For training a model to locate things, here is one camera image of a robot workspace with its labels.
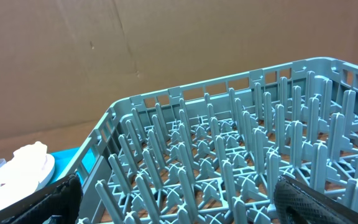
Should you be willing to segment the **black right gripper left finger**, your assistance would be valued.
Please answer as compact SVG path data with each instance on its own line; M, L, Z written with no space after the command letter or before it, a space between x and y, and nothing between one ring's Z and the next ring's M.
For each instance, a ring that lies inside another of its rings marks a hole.
M79 216L82 199L81 179L71 173L0 210L0 224L73 224Z

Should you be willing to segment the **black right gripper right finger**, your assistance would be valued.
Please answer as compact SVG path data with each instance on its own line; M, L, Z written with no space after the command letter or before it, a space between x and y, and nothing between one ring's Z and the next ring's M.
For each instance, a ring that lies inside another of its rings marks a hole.
M278 177L273 192L273 200L281 224L358 223L358 212L287 175Z

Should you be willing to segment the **white paper napkin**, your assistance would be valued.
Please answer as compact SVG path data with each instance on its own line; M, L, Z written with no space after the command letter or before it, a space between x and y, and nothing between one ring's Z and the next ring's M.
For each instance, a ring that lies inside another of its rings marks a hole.
M14 151L14 157L0 168L0 210L37 190L46 155L47 145L40 141Z

